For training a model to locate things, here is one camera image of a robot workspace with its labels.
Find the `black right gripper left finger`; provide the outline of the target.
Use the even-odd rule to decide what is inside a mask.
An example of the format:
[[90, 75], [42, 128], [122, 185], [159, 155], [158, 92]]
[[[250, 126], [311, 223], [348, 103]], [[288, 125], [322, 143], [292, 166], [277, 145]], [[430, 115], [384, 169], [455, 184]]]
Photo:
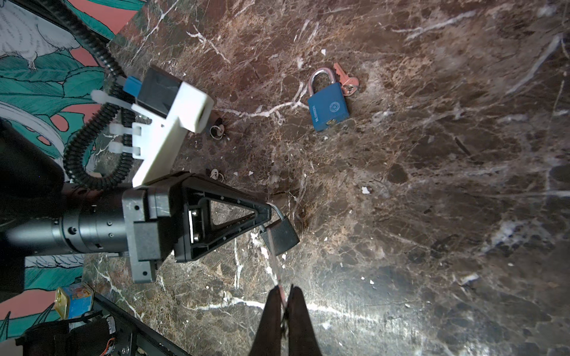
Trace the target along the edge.
[[276, 286], [268, 293], [249, 355], [275, 356], [281, 354], [281, 302], [281, 292]]

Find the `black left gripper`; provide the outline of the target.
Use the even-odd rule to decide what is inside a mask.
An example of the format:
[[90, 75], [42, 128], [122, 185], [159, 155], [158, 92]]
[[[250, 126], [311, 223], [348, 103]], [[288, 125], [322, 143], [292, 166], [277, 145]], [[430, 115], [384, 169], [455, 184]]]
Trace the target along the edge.
[[[212, 203], [248, 212], [215, 225]], [[263, 200], [199, 174], [176, 172], [124, 192], [123, 215], [135, 283], [152, 283], [171, 254], [178, 263], [199, 260], [270, 221]]]

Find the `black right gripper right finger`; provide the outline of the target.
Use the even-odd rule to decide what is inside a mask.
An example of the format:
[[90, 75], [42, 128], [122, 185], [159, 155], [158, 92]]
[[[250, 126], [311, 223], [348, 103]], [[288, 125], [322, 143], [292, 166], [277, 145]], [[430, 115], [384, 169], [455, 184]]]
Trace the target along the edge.
[[291, 286], [286, 315], [289, 326], [289, 355], [321, 356], [304, 294], [298, 286]]

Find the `small black padlock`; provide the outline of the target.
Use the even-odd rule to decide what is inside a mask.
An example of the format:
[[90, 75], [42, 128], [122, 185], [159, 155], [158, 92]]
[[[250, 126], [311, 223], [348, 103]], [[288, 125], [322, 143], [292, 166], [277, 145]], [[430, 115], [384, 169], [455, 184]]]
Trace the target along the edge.
[[262, 226], [261, 237], [273, 256], [282, 255], [300, 243], [299, 236], [289, 218], [272, 203], [268, 203], [278, 215], [278, 220], [267, 227]]

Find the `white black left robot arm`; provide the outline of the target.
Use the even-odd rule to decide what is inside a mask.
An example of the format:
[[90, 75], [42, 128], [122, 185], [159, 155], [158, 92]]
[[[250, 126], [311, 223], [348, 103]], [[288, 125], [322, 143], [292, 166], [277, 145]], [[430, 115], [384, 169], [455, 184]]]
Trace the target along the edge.
[[267, 203], [221, 182], [176, 172], [146, 185], [96, 191], [1, 122], [1, 290], [24, 289], [32, 256], [109, 253], [129, 259], [135, 283], [163, 261], [198, 260], [271, 218]]

